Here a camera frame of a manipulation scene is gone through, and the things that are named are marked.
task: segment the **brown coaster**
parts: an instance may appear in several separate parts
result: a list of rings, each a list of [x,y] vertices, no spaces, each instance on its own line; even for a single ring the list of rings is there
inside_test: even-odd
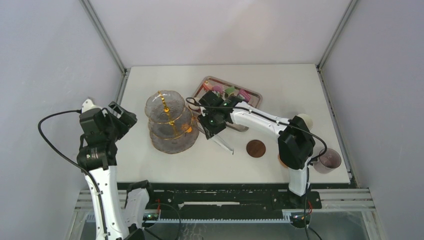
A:
[[[265,154],[267,148],[263,142],[252,140],[246,145],[246,151],[251,157],[260,158]]]

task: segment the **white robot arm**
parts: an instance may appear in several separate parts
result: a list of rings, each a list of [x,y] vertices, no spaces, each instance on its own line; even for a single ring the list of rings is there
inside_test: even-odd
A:
[[[310,187],[309,165],[315,141],[309,132],[312,121],[306,117],[293,119],[277,117],[258,110],[241,99],[231,96],[226,100],[212,91],[207,92],[198,104],[202,114],[198,117],[206,138],[213,138],[233,123],[257,129],[276,139],[281,161],[288,166],[288,190],[302,197]]]
[[[85,180],[93,201],[96,240],[143,240],[141,228],[149,194],[143,186],[132,189],[127,193],[125,209],[121,209],[115,159],[115,142],[128,132],[137,118],[114,102],[109,106],[119,114],[119,118],[106,108],[94,105],[90,99],[82,105],[79,117],[84,130],[81,139],[85,139],[87,146],[81,144],[77,162],[91,175],[85,175]],[[140,230],[130,233],[132,225]]]

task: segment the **glass cup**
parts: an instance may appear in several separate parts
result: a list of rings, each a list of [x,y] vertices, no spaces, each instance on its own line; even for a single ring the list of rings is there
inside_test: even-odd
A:
[[[324,155],[318,158],[318,162],[313,164],[313,167],[320,174],[328,174],[334,169],[340,167],[341,164],[342,158],[340,155],[334,149],[328,148]]]

